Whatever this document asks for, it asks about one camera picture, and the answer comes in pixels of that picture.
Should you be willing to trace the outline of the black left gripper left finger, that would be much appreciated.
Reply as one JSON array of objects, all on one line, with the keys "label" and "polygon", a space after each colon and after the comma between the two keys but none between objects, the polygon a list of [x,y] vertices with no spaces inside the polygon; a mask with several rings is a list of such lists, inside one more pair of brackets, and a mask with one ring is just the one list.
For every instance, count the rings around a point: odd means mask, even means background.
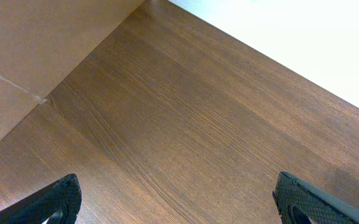
[{"label": "black left gripper left finger", "polygon": [[74,224],[82,192],[76,174],[68,174],[0,211],[0,224]]}]

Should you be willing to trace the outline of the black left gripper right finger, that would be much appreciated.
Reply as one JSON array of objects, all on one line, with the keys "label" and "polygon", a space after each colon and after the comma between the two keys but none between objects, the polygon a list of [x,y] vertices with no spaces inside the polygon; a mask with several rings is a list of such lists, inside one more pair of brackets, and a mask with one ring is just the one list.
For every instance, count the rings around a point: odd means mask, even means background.
[{"label": "black left gripper right finger", "polygon": [[279,173],[272,195],[283,223],[359,224],[359,209],[288,172]]}]

